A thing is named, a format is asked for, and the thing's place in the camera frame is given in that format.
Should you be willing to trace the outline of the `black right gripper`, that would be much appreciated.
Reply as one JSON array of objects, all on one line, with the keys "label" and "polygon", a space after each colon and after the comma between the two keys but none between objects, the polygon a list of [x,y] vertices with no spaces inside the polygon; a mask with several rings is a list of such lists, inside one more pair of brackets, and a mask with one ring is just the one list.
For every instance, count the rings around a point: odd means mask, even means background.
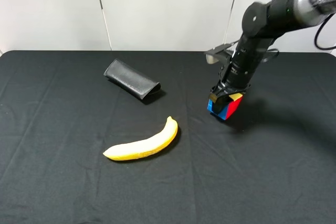
[{"label": "black right gripper", "polygon": [[261,63],[265,49],[260,40],[240,40],[230,62],[221,68],[219,81],[212,87],[209,100],[211,111],[220,114],[234,100],[230,94],[245,94],[250,80]]}]

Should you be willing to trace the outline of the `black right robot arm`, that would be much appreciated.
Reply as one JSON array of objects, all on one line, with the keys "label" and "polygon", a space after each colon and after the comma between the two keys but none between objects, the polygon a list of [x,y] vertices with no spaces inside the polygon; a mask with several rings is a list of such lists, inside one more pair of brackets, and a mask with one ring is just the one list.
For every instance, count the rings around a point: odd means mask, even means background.
[{"label": "black right robot arm", "polygon": [[252,3],[242,18],[238,41],[205,52],[222,63],[219,81],[211,88],[208,109],[222,119],[229,116],[234,95],[244,94],[257,67],[266,62],[269,47],[285,33],[323,27],[335,14],[335,0],[271,0]]}]

